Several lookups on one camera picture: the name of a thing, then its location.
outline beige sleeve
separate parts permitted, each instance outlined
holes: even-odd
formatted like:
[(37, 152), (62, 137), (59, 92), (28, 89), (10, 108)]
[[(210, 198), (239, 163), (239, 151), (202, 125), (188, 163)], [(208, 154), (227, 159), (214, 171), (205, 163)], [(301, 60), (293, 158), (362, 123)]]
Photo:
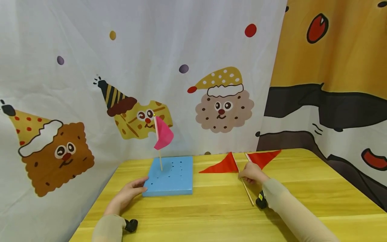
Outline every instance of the beige sleeve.
[(301, 242), (331, 242), (339, 239), (279, 181), (262, 185), (269, 208), (273, 209)]
[(93, 231), (92, 242), (121, 242), (125, 219), (118, 215), (105, 215), (97, 223)]

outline yellow curtain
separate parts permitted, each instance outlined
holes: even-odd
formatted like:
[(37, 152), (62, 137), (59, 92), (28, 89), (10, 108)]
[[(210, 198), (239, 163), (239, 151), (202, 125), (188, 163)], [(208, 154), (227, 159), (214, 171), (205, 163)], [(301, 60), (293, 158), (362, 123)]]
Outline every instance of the yellow curtain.
[(387, 1), (289, 0), (257, 150), (307, 148), (387, 208)]

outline curtain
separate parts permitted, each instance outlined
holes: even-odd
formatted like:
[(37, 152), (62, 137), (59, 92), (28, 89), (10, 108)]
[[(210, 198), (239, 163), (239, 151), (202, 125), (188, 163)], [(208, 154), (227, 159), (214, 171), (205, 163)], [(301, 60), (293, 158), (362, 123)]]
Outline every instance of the curtain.
[(254, 151), (285, 0), (9, 0), (0, 241), (67, 241), (117, 166)]
[(257, 150), (314, 152), (387, 211), (387, 1), (289, 0)]

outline yellow dot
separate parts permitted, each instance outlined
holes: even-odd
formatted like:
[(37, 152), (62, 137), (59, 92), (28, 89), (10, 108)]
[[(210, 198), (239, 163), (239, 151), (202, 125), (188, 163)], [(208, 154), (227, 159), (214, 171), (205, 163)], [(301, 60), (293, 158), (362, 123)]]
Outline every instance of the yellow dot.
[(115, 40), (116, 39), (116, 32), (114, 32), (113, 30), (112, 31), (110, 31), (110, 39), (111, 40)]

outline pink flag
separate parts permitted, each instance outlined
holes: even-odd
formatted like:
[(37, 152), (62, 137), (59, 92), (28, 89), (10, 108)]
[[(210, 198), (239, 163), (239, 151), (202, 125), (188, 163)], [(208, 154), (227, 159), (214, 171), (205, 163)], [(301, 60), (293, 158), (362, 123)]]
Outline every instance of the pink flag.
[(160, 150), (169, 145), (173, 139), (173, 132), (164, 121), (155, 116), (154, 123), (156, 125), (157, 142), (154, 145), (156, 150)]

